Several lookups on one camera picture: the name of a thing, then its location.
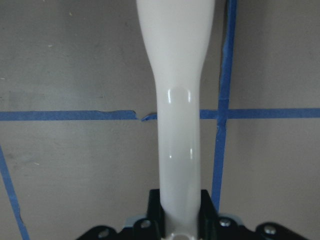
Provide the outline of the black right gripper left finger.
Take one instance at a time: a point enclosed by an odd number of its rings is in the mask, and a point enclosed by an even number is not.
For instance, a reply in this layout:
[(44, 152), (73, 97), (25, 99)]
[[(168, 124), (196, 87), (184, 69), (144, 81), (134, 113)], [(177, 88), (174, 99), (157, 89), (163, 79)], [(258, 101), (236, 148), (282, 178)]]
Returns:
[(164, 210), (160, 203), (160, 190), (149, 191), (146, 216), (125, 226), (120, 232), (106, 225), (92, 227), (79, 240), (160, 240), (165, 235)]

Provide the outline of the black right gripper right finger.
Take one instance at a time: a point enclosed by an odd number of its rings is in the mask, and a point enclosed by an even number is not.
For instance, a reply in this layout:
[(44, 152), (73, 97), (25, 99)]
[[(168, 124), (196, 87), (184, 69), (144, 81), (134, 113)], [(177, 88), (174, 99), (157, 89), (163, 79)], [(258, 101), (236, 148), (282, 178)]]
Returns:
[(275, 222), (259, 224), (250, 230), (234, 217), (218, 214), (207, 190), (201, 190), (198, 236), (202, 240), (305, 240), (291, 229)]

